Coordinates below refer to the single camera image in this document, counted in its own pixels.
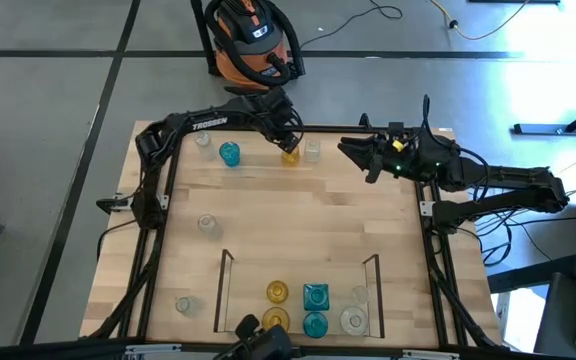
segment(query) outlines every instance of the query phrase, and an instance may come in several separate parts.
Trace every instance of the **orange shop vacuum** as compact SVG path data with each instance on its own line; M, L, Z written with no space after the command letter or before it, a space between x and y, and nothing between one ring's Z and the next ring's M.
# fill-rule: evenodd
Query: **orange shop vacuum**
M250 89L281 86L305 75L297 34L271 1L212 0L203 16L201 0L191 4L211 74ZM214 34L216 54L206 27ZM284 34L292 61L288 61Z

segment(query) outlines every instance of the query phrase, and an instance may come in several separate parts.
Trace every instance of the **concrete floor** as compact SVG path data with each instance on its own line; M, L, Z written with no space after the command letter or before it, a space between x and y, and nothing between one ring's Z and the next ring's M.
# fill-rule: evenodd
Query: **concrete floor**
M576 117L576 1L529 5L506 28L470 42L448 34L427 1L381 0L404 12L373 12L311 50L516 52L512 60L307 58L307 76L286 86L306 123L419 124L432 99L431 124L453 128L460 144L491 164L551 165L576 159L576 138L516 137L517 122L563 123ZM464 31L483 33L513 4L443 1ZM277 0L305 41L371 7L368 0ZM131 0L0 0L0 49L115 49ZM186 2L143 0L129 50L198 50ZM94 117L110 58L0 58L0 345L17 341L51 234ZM94 205L116 190L136 120L163 118L229 98L200 58L124 59L57 271L37 341L75 339L95 271L95 248L108 217ZM576 187L576 169L562 174ZM574 206L568 211L574 212ZM551 257L576 251L576 225L529 229ZM491 271L544 261L515 230L510 257ZM502 241L493 234L486 244Z

